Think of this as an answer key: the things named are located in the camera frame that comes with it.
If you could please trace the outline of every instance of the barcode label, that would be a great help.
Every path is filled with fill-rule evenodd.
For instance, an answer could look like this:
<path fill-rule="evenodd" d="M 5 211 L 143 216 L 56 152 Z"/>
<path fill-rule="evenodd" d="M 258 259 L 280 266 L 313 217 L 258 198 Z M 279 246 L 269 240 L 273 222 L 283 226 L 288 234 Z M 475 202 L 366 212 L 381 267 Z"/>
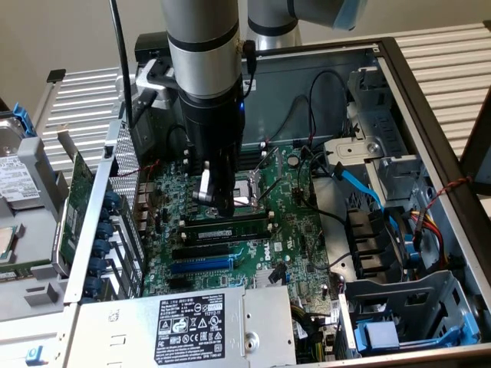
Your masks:
<path fill-rule="evenodd" d="M 0 196 L 7 202 L 39 197 L 29 171 L 17 156 L 0 157 Z"/>

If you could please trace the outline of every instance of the black pcie slot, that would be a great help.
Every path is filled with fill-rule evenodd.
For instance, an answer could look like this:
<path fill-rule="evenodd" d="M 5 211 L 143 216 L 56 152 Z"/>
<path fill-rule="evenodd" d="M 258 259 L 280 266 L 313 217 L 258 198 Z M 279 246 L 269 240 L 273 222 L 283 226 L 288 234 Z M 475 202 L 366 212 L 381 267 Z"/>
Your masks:
<path fill-rule="evenodd" d="M 205 218 L 203 220 L 191 220 L 186 221 L 186 226 L 184 230 L 200 227 L 200 226 L 208 226 L 208 225 L 229 225 L 229 224 L 237 224 L 245 221 L 254 221 L 254 220 L 267 220 L 268 213 L 254 213 L 251 215 L 243 215 L 236 216 L 232 218 Z"/>
<path fill-rule="evenodd" d="M 212 245 L 209 247 L 181 248 L 172 251 L 173 259 L 206 258 L 217 257 L 220 255 L 229 255 L 229 246 L 227 244 Z"/>
<path fill-rule="evenodd" d="M 186 278 L 170 278 L 167 280 L 169 289 L 189 289 L 193 286 L 193 283 Z"/>
<path fill-rule="evenodd" d="M 250 235 L 236 235 L 236 236 L 227 236 L 222 238 L 215 239 L 188 239 L 186 240 L 187 246 L 194 245 L 214 245 L 214 244 L 227 244 L 227 243 L 235 243 L 235 242 L 246 242 L 248 240 L 262 240 L 271 238 L 270 232 L 262 232 L 259 234 L 250 234 Z"/>

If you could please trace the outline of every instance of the motherboard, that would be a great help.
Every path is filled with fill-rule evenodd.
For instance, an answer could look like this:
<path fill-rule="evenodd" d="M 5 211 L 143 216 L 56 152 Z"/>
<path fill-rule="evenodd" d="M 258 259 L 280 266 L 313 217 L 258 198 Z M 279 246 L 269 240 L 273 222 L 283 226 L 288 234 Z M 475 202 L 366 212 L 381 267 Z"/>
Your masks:
<path fill-rule="evenodd" d="M 258 195 L 270 190 L 254 206 L 242 205 L 245 186 L 252 170 L 236 175 L 236 213 L 232 220 L 220 218 L 215 209 L 193 202 L 193 187 L 199 176 L 185 172 L 180 163 L 164 166 L 150 178 L 154 190 L 145 193 L 150 215 L 161 223 L 148 222 L 146 233 L 149 264 L 144 283 L 144 296 L 200 291 L 214 288 L 271 287 L 272 272 L 285 272 L 284 280 L 292 303 L 307 312 L 328 314 L 328 273 L 316 270 L 308 254 L 317 264 L 325 264 L 325 244 L 321 238 L 319 216 L 295 198 L 300 149 L 280 146 L 276 155 L 258 171 Z M 307 169 L 301 171 L 301 177 Z M 307 187 L 301 179 L 302 187 Z M 188 255 L 193 260 L 188 262 Z M 225 255 L 229 263 L 214 269 L 213 264 Z"/>

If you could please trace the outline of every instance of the warning label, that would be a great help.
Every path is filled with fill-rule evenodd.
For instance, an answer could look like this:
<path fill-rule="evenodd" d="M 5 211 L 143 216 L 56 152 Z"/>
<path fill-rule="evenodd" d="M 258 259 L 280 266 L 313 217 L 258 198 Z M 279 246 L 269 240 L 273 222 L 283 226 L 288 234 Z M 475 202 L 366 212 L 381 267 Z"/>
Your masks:
<path fill-rule="evenodd" d="M 225 295 L 160 302 L 155 361 L 158 365 L 225 357 Z"/>
<path fill-rule="evenodd" d="M 29 171 L 17 156 L 0 157 L 0 195 L 7 202 L 39 197 Z"/>

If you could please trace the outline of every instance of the sticker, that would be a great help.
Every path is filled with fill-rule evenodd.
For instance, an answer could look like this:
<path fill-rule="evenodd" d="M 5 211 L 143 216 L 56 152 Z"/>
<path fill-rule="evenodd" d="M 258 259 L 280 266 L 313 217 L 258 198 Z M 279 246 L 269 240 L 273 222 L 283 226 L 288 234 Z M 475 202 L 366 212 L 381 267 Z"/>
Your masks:
<path fill-rule="evenodd" d="M 250 79 L 246 79 L 242 81 L 242 89 L 244 90 L 244 93 L 247 93 L 250 83 L 251 83 Z M 254 90 L 255 90 L 255 79 L 252 80 L 251 92 Z"/>
<path fill-rule="evenodd" d="M 336 324 L 339 320 L 339 301 L 331 302 L 331 323 Z"/>
<path fill-rule="evenodd" d="M 302 300 L 300 299 L 300 297 L 298 297 L 298 306 L 300 308 L 303 308 L 303 305 L 302 305 Z M 301 339 L 305 339 L 306 337 L 308 337 L 307 333 L 305 332 L 305 330 L 303 329 L 302 326 L 300 326 L 300 323 L 299 322 L 295 322 L 297 324 L 297 334 L 298 334 L 298 338 L 301 340 Z"/>
<path fill-rule="evenodd" d="M 218 238 L 222 236 L 232 236 L 232 230 L 223 230 L 221 232 L 200 232 L 198 234 L 198 238 L 200 239 Z"/>
<path fill-rule="evenodd" d="M 225 295 L 160 302 L 154 359 L 158 365 L 225 357 Z"/>
<path fill-rule="evenodd" d="M 7 202 L 39 198 L 29 171 L 17 156 L 0 157 L 0 195 Z"/>
<path fill-rule="evenodd" d="M 2 272 L 0 274 L 0 280 L 7 280 L 8 278 L 16 278 L 17 274 L 13 271 L 10 272 Z"/>

